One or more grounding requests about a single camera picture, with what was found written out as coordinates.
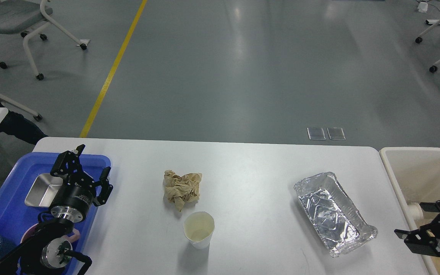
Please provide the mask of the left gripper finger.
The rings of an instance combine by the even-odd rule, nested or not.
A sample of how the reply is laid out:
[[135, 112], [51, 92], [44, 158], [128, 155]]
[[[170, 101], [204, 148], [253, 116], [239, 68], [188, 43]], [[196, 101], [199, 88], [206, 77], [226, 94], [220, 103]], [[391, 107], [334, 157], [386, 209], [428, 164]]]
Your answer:
[[95, 194], [93, 198], [93, 205], [95, 207], [106, 204], [109, 196], [112, 193], [113, 185], [110, 184], [108, 179], [110, 171], [111, 167], [105, 167], [99, 176], [99, 180], [92, 182], [92, 190]]
[[84, 148], [85, 145], [81, 144], [75, 150], [60, 153], [50, 170], [50, 175], [61, 178], [63, 183], [84, 183], [86, 177], [80, 163], [80, 155]]

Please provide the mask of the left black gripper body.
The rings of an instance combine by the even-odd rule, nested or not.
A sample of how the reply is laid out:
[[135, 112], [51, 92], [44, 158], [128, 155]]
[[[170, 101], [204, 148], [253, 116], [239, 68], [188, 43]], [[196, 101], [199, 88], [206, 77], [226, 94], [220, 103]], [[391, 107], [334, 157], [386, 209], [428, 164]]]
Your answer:
[[65, 183], [50, 203], [49, 212], [55, 218], [65, 218], [73, 223], [82, 222], [86, 219], [95, 196], [95, 188]]

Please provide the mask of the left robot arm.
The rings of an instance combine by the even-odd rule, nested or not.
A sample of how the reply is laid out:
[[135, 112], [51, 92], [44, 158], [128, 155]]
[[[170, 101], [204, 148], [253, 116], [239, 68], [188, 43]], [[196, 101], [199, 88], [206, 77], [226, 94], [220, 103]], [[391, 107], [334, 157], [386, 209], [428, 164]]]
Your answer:
[[81, 144], [57, 156], [50, 174], [63, 184], [47, 209], [51, 219], [41, 220], [30, 237], [0, 258], [0, 275], [12, 275], [18, 269], [31, 275], [59, 275], [72, 258], [82, 262], [79, 275], [91, 267], [92, 259], [72, 249], [65, 236], [76, 223], [85, 221], [92, 205], [106, 204], [113, 185], [108, 179], [111, 167], [103, 168], [99, 180], [84, 171], [80, 163], [84, 148]]

